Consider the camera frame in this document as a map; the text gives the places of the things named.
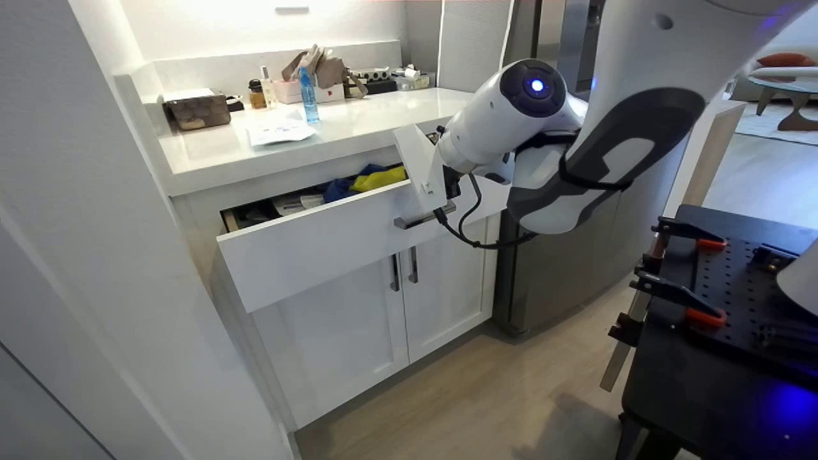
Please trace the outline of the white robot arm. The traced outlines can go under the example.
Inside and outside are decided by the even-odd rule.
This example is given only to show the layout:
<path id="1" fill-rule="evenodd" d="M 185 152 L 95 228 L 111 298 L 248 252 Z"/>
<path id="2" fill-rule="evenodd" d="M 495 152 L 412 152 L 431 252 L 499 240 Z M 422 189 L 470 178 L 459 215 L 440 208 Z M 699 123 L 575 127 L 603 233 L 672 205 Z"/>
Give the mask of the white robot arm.
<path id="1" fill-rule="evenodd" d="M 591 92 L 522 59 L 495 70 L 435 146 L 456 173 L 505 156 L 505 208 L 538 235 L 577 229 L 610 193 L 688 141 L 704 105 L 814 0 L 605 0 Z"/>

